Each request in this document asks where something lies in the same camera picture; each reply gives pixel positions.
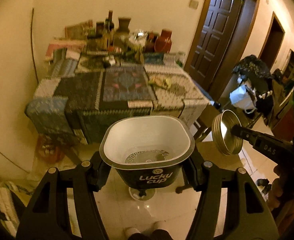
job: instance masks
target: wall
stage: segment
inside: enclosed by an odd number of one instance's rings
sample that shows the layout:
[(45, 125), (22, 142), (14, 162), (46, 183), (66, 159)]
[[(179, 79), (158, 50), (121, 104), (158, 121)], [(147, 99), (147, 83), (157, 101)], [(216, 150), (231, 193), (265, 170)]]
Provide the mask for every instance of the wall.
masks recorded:
[(88, 19), (94, 22), (108, 17), (113, 10), (113, 22), (118, 27), (118, 17), (131, 17), (129, 28), (172, 30), (172, 52), (189, 52), (202, 4), (197, 10), (188, 7), (190, 0), (35, 0), (34, 41), (37, 66), (42, 67), (45, 51), (52, 37), (63, 36), (64, 27)]
[[(242, 58), (251, 54), (259, 55), (268, 33), (273, 11), (285, 30), (285, 36), (271, 72), (276, 68), (283, 70), (289, 49), (294, 51), (294, 0), (260, 0), (255, 24), (242, 55)], [(221, 97), (228, 97), (236, 86), (235, 82), (236, 79), (231, 78)]]
[[(29, 38), (32, 4), (33, 0), (0, 0), (0, 151), (27, 171), (37, 136), (24, 115), (37, 85)], [(0, 155), (0, 175), (23, 178), (26, 173)]]

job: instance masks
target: doorway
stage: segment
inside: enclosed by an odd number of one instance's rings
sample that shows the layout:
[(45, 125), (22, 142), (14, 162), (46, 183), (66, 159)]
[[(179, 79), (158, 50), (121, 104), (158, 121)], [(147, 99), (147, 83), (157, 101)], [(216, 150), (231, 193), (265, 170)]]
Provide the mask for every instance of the doorway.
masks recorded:
[(284, 35), (285, 31), (273, 12), (268, 34), (259, 55), (259, 58), (266, 63), (269, 69), (272, 68), (276, 60)]
[[(220, 39), (220, 41), (224, 41), (221, 43), (224, 46), (218, 44), (217, 34), (214, 32), (215, 30), (212, 30), (215, 28), (214, 23), (218, 15), (218, 13), (212, 13), (214, 2), (215, 0), (204, 1), (194, 40), (186, 60), (185, 71), (214, 100), (218, 100), (232, 76), (231, 71), (234, 65), (240, 61), (245, 50), (255, 22), (259, 0), (240, 0), (240, 7), (238, 8), (236, 0), (232, 0), (229, 11), (231, 11), (233, 5), (236, 5), (234, 10), (237, 13), (234, 20), (230, 21), (231, 27), (227, 26), (227, 21), (224, 26), (224, 31), (228, 30), (225, 33), (226, 36)], [(212, 35), (214, 36), (210, 44), (209, 38)], [(216, 51), (212, 49), (215, 40)]]
[(207, 91), (234, 32), (242, 0), (210, 0), (207, 17), (191, 61), (191, 77)]

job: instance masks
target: cable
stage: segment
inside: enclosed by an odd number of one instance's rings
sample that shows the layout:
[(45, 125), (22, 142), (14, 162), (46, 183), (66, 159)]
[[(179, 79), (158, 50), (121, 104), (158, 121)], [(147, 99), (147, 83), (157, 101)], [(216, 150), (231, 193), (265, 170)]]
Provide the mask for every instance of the cable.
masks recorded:
[(37, 85), (39, 85), (38, 75), (37, 75), (37, 69), (36, 69), (36, 63), (35, 63), (35, 57), (34, 57), (34, 48), (32, 45), (32, 23), (34, 21), (34, 8), (32, 8), (31, 12), (31, 23), (30, 23), (30, 43), (31, 43), (31, 56), (32, 56), (32, 62), (34, 64), (34, 70), (35, 70), (35, 76), (37, 80)]
[(5, 155), (3, 155), (7, 160), (9, 160), (13, 165), (15, 165), (17, 168), (20, 168), (21, 170), (25, 171), (26, 173), (29, 173), (28, 171), (24, 170), (22, 167), (18, 166), (16, 163), (14, 163), (13, 161), (11, 161), (10, 159), (8, 159)]

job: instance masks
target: bag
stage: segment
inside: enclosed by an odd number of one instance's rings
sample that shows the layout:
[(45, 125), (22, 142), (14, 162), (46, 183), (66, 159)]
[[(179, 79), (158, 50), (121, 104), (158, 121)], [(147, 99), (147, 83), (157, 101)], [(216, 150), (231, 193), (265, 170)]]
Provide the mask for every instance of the bag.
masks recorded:
[(229, 95), (231, 104), (234, 107), (241, 108), (245, 110), (247, 114), (251, 114), (253, 111), (255, 111), (256, 107), (250, 97), (250, 94), (248, 93), (246, 89), (246, 85), (241, 85), (234, 91), (232, 91)]

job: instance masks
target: foot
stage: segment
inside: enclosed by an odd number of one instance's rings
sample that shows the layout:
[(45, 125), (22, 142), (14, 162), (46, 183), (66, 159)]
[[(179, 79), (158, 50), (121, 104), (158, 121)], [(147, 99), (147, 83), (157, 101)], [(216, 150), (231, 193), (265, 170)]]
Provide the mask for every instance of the foot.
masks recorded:
[(154, 231), (157, 229), (162, 229), (162, 230), (168, 231), (166, 222), (164, 220), (155, 222), (154, 223)]
[(124, 230), (124, 232), (125, 232), (125, 236), (126, 236), (127, 239), (129, 237), (131, 237), (133, 234), (141, 233), (137, 228), (126, 228)]

